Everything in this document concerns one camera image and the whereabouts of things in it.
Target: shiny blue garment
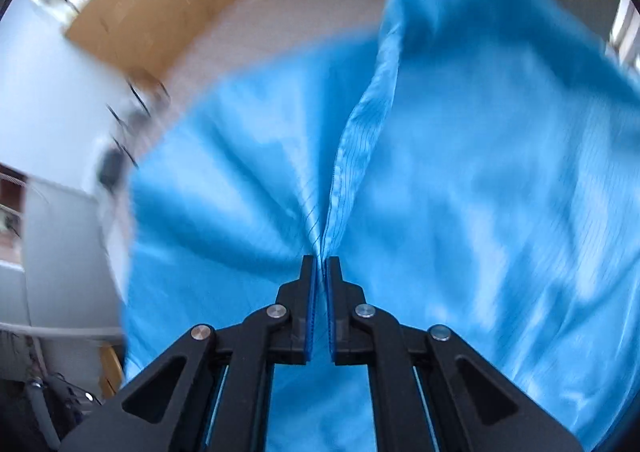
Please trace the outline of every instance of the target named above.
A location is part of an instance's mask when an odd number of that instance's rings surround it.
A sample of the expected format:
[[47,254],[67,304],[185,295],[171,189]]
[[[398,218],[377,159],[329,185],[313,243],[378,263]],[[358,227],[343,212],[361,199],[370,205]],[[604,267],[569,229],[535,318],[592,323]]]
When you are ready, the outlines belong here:
[[[127,374],[338,255],[402,324],[445,323],[592,450],[638,391],[640,102],[553,0],[387,0],[228,77],[131,182]],[[276,368],[268,450],[375,450],[366,371]]]

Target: black bracket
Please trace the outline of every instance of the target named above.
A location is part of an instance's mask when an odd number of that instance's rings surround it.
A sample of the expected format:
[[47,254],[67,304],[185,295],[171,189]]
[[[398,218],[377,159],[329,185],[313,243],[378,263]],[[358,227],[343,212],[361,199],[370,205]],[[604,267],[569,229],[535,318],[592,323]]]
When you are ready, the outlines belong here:
[[[192,327],[62,442],[62,452],[261,452],[274,364],[304,365],[316,261],[236,326]],[[378,452],[580,452],[577,439],[446,326],[401,325],[325,263],[338,366],[366,365]]]
[[338,366],[366,365],[378,452],[579,452],[578,440],[443,325],[401,325],[326,261]]
[[62,442],[62,452],[264,450],[274,364],[310,354],[314,257],[238,325],[192,327]]

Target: blue cloth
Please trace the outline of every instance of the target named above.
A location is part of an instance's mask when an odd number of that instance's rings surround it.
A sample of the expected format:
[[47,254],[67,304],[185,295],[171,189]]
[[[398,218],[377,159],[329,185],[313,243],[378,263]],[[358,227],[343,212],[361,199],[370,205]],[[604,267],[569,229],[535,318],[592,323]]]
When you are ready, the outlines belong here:
[[[553,0],[387,0],[234,76],[132,178],[127,373],[338,255],[403,324],[446,323],[593,449],[638,390],[640,109]],[[276,369],[268,450],[375,450],[363,368]]]

